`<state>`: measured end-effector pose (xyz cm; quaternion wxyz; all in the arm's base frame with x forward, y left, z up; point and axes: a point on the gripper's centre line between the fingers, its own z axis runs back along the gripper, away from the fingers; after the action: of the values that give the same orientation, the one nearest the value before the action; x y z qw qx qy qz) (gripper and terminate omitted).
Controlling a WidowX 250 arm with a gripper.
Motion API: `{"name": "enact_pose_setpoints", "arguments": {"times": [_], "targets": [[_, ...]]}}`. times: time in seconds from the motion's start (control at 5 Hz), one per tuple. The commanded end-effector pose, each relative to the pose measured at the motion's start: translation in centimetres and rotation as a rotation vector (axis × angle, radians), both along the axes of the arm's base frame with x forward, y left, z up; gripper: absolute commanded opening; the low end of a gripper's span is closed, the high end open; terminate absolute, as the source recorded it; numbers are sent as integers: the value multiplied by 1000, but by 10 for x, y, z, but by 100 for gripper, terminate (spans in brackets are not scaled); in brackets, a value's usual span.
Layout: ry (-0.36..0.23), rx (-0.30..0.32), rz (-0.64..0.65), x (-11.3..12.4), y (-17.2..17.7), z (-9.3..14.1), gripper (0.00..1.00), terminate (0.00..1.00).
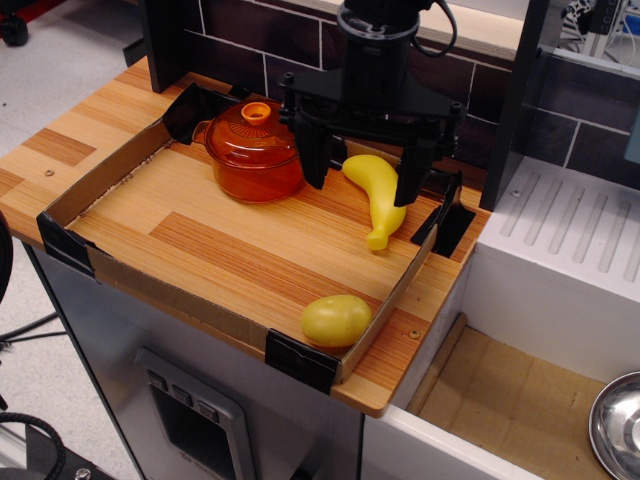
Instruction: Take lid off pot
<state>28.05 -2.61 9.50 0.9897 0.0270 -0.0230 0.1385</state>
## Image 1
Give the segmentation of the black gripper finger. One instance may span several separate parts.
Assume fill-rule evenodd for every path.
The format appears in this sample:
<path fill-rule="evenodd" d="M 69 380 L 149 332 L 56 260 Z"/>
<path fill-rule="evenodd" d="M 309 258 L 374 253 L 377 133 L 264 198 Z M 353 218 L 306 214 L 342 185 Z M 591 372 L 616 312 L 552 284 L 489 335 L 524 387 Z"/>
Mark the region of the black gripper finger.
<path fill-rule="evenodd" d="M 416 201 L 433 163 L 442 156 L 443 145 L 439 137 L 418 138 L 403 148 L 396 168 L 396 207 L 404 207 Z"/>
<path fill-rule="evenodd" d="M 332 135 L 326 125 L 295 118 L 294 135 L 306 182 L 322 189 L 329 170 Z"/>

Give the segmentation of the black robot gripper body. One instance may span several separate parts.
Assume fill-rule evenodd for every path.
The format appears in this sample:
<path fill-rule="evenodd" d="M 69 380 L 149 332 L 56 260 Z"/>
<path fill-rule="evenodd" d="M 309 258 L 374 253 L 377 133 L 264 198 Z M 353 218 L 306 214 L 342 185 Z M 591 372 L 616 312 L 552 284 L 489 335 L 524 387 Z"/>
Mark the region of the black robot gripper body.
<path fill-rule="evenodd" d="M 283 75 L 281 122 L 294 133 L 295 118 L 302 117 L 326 125 L 332 137 L 402 149 L 418 138 L 439 137 L 443 156 L 453 154 L 465 107 L 413 78 L 408 60 L 415 37 L 347 35 L 346 39 L 342 67 Z"/>

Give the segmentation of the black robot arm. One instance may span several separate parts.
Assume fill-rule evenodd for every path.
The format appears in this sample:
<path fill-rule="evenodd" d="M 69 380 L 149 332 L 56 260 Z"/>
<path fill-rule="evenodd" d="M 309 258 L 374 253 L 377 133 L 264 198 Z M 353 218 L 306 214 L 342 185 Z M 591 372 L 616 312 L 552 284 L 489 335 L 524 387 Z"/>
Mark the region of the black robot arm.
<path fill-rule="evenodd" d="M 454 153 L 465 106 L 408 71 L 420 14 L 429 1 L 345 1 L 337 24 L 346 40 L 341 68 L 287 73 L 280 121 L 294 134 L 305 180 L 324 185 L 331 142 L 346 136 L 402 147 L 396 206 L 413 203 L 433 162 Z"/>

